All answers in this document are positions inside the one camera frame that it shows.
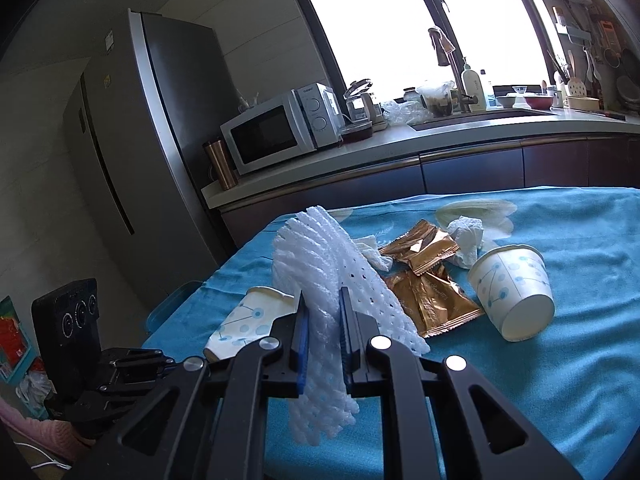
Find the white foam fruit net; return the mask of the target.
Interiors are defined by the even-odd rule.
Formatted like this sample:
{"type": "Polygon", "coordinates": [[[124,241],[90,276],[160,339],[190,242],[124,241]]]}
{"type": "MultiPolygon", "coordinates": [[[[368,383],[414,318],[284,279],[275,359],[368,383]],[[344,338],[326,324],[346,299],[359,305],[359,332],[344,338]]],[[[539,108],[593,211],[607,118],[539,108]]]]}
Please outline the white foam fruit net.
{"type": "Polygon", "coordinates": [[[380,333],[416,356],[431,348],[377,270],[340,224],[322,207],[286,220],[273,240],[272,282],[303,296],[309,310],[309,356],[304,393],[288,404],[296,442],[318,445],[356,422],[357,401],[347,393],[340,334],[340,289],[352,307],[374,318],[380,333]]]}

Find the teal trash bin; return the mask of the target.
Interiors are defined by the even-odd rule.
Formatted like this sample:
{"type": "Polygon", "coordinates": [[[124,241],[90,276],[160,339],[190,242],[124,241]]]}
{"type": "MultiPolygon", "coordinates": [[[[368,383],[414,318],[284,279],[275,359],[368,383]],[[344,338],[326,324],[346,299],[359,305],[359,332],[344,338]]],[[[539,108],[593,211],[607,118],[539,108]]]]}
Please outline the teal trash bin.
{"type": "Polygon", "coordinates": [[[175,312],[175,310],[177,310],[178,307],[180,307],[202,285],[202,281],[190,281],[171,292],[146,318],[146,333],[148,335],[155,333],[175,312]]]}

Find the kitchen counter with cabinets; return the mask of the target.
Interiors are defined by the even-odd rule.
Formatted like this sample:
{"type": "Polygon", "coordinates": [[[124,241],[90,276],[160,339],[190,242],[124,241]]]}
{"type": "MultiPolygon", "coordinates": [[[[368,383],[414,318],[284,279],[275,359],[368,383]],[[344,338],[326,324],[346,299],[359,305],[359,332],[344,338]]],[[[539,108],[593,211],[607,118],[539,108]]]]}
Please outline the kitchen counter with cabinets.
{"type": "Polygon", "coordinates": [[[499,114],[438,126],[398,126],[240,178],[203,188],[236,247],[273,219],[308,206],[341,209],[421,194],[535,186],[639,184],[639,121],[566,110],[499,114]]]}

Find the kitchen faucet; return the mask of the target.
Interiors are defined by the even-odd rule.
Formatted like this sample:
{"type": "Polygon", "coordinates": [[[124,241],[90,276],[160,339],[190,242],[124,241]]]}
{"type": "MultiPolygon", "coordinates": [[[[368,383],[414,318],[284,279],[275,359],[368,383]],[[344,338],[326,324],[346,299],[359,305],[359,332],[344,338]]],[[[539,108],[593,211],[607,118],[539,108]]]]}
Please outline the kitchen faucet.
{"type": "Polygon", "coordinates": [[[454,51],[456,47],[452,41],[446,36],[446,34],[437,26],[430,27],[428,29],[432,46],[436,52],[439,66],[449,66],[454,74],[454,82],[458,92],[458,103],[460,105],[463,114],[471,113],[471,105],[477,103],[476,96],[469,96],[463,87],[461,70],[459,70],[458,63],[454,57],[454,51]]]}

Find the blue floral tablecloth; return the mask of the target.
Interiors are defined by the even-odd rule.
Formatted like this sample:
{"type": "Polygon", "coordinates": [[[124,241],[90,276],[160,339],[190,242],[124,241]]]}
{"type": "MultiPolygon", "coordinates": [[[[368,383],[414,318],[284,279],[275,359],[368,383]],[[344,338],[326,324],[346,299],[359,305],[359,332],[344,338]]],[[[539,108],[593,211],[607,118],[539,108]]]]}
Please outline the blue floral tablecloth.
{"type": "MultiPolygon", "coordinates": [[[[544,256],[555,302],[536,337],[505,341],[486,315],[428,343],[429,359],[460,354],[500,390],[585,479],[603,479],[639,428],[639,190],[521,188],[420,195],[329,213],[352,238],[388,242],[462,200],[506,200],[497,244],[544,256]]],[[[182,361],[252,286],[271,286],[272,241],[293,214],[273,220],[144,342],[182,361]]],[[[320,446],[300,445],[285,400],[269,403],[265,471],[275,479],[382,479],[380,404],[358,401],[356,424],[320,446]]]]}

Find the tipped paper cup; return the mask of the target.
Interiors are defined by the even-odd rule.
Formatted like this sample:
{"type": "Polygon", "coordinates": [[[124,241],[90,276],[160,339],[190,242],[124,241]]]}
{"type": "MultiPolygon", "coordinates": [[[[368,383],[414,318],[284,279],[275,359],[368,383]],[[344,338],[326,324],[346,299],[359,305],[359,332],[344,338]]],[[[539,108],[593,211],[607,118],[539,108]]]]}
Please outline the tipped paper cup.
{"type": "Polygon", "coordinates": [[[209,362],[234,358],[253,341],[268,336],[277,318],[295,313],[295,298],[280,290],[256,286],[209,336],[203,354],[209,362]]]}

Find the upright paper cup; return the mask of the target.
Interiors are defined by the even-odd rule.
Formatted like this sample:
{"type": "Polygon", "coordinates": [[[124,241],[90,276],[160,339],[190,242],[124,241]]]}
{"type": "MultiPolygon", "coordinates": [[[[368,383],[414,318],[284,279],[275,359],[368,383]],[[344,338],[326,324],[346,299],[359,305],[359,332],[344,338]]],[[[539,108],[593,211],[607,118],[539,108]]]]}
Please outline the upright paper cup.
{"type": "Polygon", "coordinates": [[[474,263],[468,281],[506,341],[533,338],[554,318],[555,303],[544,257],[533,247],[492,248],[474,263]]]}

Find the crumpled white tissue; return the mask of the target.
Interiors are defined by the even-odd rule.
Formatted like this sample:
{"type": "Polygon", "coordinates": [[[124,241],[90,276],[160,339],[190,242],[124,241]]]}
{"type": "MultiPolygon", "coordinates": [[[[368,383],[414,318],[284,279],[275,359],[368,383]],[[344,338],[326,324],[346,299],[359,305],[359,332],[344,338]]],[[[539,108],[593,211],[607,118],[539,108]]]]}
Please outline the crumpled white tissue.
{"type": "Polygon", "coordinates": [[[448,224],[446,232],[458,245],[448,261],[458,268],[470,270],[477,262],[478,253],[483,245],[482,220],[460,216],[448,224]]]}

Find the small white tissue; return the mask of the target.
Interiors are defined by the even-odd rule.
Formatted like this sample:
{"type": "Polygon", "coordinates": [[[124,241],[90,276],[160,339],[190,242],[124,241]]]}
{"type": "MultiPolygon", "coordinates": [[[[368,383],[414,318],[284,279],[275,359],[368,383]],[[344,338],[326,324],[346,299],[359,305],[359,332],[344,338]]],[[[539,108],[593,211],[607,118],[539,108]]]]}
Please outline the small white tissue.
{"type": "Polygon", "coordinates": [[[378,241],[374,235],[354,238],[352,241],[372,268],[381,272],[388,272],[390,270],[394,260],[392,257],[381,254],[378,249],[378,241]]]}

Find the copper tumbler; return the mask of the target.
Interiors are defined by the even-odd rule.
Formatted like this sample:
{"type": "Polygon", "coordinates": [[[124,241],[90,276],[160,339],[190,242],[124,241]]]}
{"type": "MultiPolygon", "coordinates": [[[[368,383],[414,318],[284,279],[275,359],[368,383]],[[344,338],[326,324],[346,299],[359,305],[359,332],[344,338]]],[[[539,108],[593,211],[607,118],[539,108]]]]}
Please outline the copper tumbler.
{"type": "Polygon", "coordinates": [[[228,162],[222,141],[209,141],[204,145],[204,148],[212,162],[220,187],[224,191],[234,188],[238,184],[238,179],[228,162]]]}

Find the silver refrigerator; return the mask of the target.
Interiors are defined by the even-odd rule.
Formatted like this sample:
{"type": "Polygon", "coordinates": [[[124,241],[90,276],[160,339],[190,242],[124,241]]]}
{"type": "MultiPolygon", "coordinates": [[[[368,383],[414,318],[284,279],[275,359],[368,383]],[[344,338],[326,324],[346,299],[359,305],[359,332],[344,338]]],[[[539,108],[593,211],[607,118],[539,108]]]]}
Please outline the silver refrigerator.
{"type": "Polygon", "coordinates": [[[234,253],[203,188],[216,178],[207,147],[237,110],[213,29],[133,10],[112,21],[67,102],[81,193],[147,307],[206,280],[234,253]]]}

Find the white microwave oven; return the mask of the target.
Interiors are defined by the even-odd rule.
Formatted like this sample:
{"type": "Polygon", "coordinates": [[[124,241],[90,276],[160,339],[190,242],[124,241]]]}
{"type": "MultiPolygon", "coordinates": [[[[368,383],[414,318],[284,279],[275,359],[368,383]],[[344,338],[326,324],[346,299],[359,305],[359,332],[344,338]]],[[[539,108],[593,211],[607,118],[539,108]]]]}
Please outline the white microwave oven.
{"type": "Polygon", "coordinates": [[[332,88],[288,90],[221,126],[236,169],[251,174],[339,144],[344,117],[332,88]]]}

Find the red bowl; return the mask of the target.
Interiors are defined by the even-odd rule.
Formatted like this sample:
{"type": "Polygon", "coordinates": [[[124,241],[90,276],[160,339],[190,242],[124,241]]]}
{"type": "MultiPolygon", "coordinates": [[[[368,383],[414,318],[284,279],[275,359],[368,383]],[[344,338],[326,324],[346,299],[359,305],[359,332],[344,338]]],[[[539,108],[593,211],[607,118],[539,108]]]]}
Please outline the red bowl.
{"type": "Polygon", "coordinates": [[[532,110],[550,110],[554,97],[548,94],[525,93],[524,100],[532,110]]]}

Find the glass kettle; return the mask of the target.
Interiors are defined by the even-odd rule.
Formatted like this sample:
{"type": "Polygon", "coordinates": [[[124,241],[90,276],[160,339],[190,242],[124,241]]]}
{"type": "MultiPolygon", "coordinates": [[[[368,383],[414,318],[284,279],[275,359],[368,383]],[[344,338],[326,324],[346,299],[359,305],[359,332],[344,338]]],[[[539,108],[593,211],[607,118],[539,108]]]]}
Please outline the glass kettle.
{"type": "Polygon", "coordinates": [[[370,78],[352,82],[343,94],[348,110],[349,125],[370,126],[373,132],[388,127],[388,121],[383,115],[382,106],[373,102],[370,78]]]}

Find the white soap bottle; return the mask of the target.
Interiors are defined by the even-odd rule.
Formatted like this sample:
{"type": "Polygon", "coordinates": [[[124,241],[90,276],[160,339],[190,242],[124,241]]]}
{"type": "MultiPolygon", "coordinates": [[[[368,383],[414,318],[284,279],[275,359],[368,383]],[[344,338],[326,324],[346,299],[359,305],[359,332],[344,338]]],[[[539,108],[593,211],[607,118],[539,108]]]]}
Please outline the white soap bottle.
{"type": "Polygon", "coordinates": [[[472,70],[468,63],[465,63],[461,78],[464,93],[470,98],[475,99],[474,103],[469,104],[470,110],[472,110],[472,112],[486,110],[485,92],[482,81],[480,80],[480,75],[475,70],[472,70]]]}

